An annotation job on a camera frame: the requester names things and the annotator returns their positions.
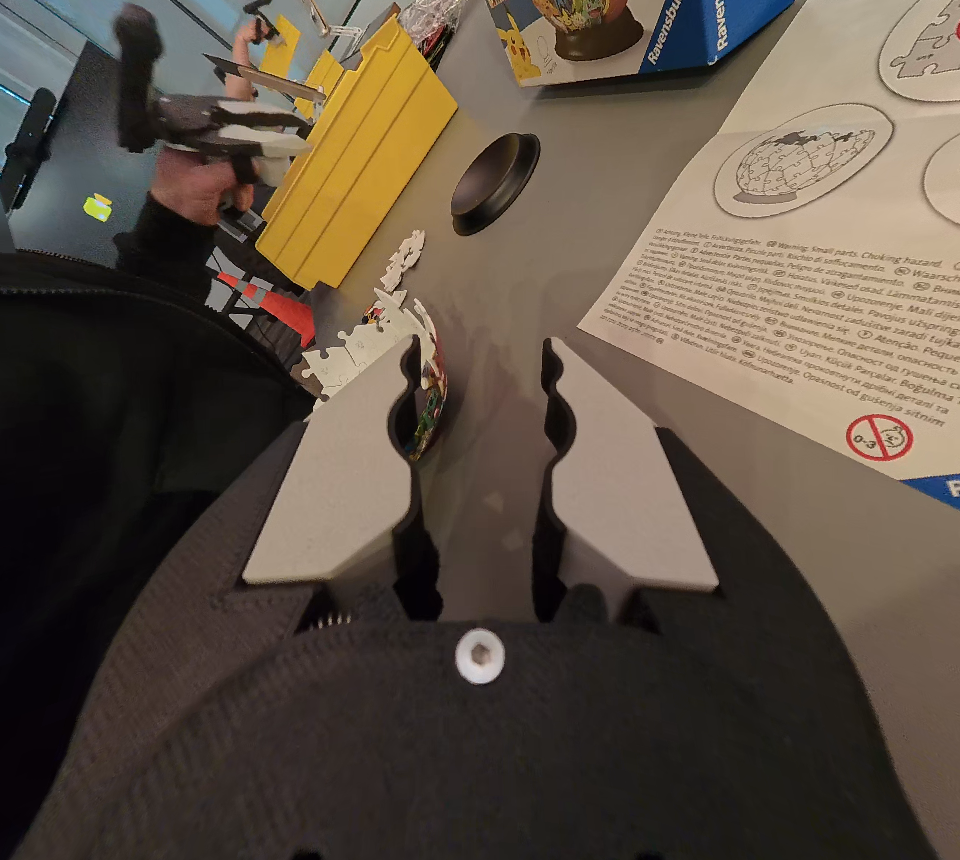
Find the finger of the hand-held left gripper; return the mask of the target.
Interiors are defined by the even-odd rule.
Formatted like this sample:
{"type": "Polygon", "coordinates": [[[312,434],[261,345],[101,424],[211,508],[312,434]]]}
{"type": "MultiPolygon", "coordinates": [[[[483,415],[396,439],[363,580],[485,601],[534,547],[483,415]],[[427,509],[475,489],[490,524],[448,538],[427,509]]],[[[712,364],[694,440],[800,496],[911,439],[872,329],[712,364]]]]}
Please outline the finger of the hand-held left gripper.
{"type": "Polygon", "coordinates": [[[173,148],[222,158],[296,158],[309,153],[311,144],[295,133],[223,126],[174,139],[173,148]]]}
{"type": "Polygon", "coordinates": [[[309,126],[297,112],[282,108],[215,108],[213,122],[220,127],[244,126],[264,130],[300,130],[309,126]]]}

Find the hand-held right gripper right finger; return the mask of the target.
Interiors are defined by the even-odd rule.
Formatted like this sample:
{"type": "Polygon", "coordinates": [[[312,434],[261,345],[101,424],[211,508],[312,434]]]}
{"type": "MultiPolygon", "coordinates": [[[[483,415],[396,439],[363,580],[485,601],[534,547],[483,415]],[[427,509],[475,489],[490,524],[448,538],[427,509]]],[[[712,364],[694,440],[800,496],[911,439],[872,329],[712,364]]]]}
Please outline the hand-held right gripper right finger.
{"type": "Polygon", "coordinates": [[[713,593],[714,566],[656,423],[559,338],[546,338],[546,467],[534,527],[534,613],[588,585],[618,617],[639,589],[713,593]]]}

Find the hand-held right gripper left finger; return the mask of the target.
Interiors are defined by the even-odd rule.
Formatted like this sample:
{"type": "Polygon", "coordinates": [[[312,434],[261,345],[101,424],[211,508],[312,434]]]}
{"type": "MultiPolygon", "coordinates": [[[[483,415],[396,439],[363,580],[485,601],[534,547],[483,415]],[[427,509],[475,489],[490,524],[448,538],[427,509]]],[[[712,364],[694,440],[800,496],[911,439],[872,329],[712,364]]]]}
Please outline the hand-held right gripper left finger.
{"type": "Polygon", "coordinates": [[[315,410],[244,568],[254,589],[321,588],[341,613],[378,586],[436,621],[439,552],[426,530],[416,432],[422,346],[404,338],[315,410]]]}

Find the yellow plastic bin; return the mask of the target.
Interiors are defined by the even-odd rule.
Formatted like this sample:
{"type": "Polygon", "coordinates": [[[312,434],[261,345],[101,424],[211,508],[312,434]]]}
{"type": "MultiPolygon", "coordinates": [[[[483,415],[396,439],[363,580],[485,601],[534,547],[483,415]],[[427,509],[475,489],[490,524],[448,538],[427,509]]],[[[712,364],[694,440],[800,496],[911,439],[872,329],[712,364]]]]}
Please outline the yellow plastic bin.
{"type": "Polygon", "coordinates": [[[458,110],[399,19],[340,78],[274,192],[256,248],[295,285],[337,288],[458,110]]]}
{"type": "Polygon", "coordinates": [[[276,16],[273,25],[278,35],[267,41],[259,69],[266,75],[287,79],[302,32],[282,14],[276,16]]]}
{"type": "MultiPolygon", "coordinates": [[[[305,85],[323,93],[329,99],[346,73],[344,66],[330,50],[325,50],[317,60],[311,73],[307,76],[305,85]]],[[[295,101],[298,113],[310,124],[315,124],[322,114],[325,101],[316,102],[304,98],[295,101]]]]}

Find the half-built puzzle ball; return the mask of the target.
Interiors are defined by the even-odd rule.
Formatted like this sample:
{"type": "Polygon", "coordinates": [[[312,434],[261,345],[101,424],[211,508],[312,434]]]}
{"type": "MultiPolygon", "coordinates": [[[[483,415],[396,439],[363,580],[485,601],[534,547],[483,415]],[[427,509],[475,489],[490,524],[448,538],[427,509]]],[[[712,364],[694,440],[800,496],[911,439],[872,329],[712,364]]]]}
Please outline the half-built puzzle ball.
{"type": "Polygon", "coordinates": [[[375,302],[350,333],[340,332],[341,343],[303,352],[294,377],[318,384],[316,409],[342,392],[382,355],[411,338],[419,339],[420,386],[425,401],[414,434],[405,450],[413,461],[426,455],[441,425],[449,394],[445,352],[433,318],[418,299],[406,303],[407,291],[375,290],[375,302]]]}

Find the person's left forearm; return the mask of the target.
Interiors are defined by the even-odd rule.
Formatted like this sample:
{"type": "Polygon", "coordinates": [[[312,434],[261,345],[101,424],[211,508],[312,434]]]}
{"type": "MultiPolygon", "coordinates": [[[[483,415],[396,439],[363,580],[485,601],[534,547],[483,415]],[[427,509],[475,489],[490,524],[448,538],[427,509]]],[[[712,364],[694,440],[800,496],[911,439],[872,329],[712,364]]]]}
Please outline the person's left forearm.
{"type": "Polygon", "coordinates": [[[218,225],[187,219],[147,194],[132,230],[114,237],[115,269],[206,304],[218,225]]]}

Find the black round ball stand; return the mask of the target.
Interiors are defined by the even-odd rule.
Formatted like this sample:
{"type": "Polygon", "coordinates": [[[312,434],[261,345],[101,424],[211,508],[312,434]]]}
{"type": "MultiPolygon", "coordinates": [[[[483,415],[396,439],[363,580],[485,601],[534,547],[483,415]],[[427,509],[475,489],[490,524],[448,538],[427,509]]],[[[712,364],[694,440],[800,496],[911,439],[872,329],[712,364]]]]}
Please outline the black round ball stand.
{"type": "Polygon", "coordinates": [[[451,198],[456,234],[473,236],[499,219],[530,182],[541,153],[537,135],[515,132],[498,137],[479,153],[451,198]]]}

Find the person's left hand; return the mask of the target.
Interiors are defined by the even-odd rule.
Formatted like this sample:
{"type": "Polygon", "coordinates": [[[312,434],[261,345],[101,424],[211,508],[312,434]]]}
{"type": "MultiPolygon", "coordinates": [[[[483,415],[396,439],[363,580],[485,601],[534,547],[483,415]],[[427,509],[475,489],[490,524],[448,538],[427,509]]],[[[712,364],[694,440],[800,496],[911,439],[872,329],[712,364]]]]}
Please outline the person's left hand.
{"type": "Polygon", "coordinates": [[[149,193],[161,206],[203,227],[219,224],[225,200],[246,212],[255,199],[254,185],[239,183],[230,161],[171,146],[158,155],[149,193]]]}

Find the thin side table top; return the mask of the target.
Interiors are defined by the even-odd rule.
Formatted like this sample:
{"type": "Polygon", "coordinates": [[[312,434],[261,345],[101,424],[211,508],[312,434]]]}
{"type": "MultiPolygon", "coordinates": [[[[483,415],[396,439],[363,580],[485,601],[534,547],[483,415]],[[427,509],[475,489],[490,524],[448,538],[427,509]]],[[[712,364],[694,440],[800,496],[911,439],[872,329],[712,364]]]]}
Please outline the thin side table top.
{"type": "Polygon", "coordinates": [[[310,86],[305,82],[269,74],[252,66],[237,64],[232,60],[208,53],[203,56],[226,76],[234,76],[254,86],[263,86],[276,93],[304,100],[311,104],[323,106],[327,102],[327,93],[322,87],[310,86]]]}

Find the large black panel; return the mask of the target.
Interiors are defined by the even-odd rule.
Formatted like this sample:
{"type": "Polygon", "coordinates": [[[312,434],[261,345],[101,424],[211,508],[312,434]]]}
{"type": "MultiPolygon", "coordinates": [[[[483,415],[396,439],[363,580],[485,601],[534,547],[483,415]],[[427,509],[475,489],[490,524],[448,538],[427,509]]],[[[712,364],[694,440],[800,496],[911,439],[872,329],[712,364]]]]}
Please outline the large black panel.
{"type": "Polygon", "coordinates": [[[50,158],[23,204],[8,214],[16,247],[116,264],[114,237],[136,225],[159,152],[132,154],[119,146],[118,99],[118,60],[87,41],[47,132],[50,158]],[[85,200],[93,195],[112,201],[107,222],[85,213],[85,200]]]}

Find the orange traffic cone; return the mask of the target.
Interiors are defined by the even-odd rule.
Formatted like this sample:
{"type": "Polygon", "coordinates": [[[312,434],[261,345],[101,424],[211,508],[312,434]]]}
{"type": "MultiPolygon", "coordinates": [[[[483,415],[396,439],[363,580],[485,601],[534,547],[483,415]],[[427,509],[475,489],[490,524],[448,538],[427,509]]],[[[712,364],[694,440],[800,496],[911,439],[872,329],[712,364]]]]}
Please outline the orange traffic cone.
{"type": "Polygon", "coordinates": [[[223,271],[217,273],[217,279],[229,286],[241,302],[246,303],[246,314],[266,314],[273,317],[298,336],[303,350],[307,350],[314,342],[314,316],[306,303],[223,271]]]}

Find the clear plastic bag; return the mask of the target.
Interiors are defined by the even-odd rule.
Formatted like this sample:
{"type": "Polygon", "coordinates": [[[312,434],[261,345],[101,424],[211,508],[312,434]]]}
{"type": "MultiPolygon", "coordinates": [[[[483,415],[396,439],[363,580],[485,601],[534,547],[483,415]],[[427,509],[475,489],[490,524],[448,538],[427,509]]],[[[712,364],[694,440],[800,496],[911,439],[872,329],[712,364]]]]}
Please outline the clear plastic bag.
{"type": "Polygon", "coordinates": [[[434,72],[439,70],[469,1],[415,0],[399,14],[399,26],[434,72]]]}

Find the person's black jacket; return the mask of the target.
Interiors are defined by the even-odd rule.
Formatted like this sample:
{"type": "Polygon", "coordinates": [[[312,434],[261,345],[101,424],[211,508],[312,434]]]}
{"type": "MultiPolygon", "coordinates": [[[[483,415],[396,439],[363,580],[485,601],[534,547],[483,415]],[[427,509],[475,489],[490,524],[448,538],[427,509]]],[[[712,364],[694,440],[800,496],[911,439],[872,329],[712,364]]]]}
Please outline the person's black jacket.
{"type": "Polygon", "coordinates": [[[2,256],[2,858],[138,594],[309,396],[207,306],[211,247],[2,256]]]}

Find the paper instruction leaflet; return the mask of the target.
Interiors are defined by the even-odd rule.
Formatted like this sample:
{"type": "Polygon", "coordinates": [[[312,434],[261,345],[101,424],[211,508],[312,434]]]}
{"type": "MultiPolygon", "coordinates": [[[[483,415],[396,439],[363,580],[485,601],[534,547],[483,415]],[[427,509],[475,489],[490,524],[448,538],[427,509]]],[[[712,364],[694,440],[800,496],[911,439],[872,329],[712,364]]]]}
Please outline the paper instruction leaflet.
{"type": "Polygon", "coordinates": [[[581,322],[959,506],[959,0],[806,0],[581,322]]]}

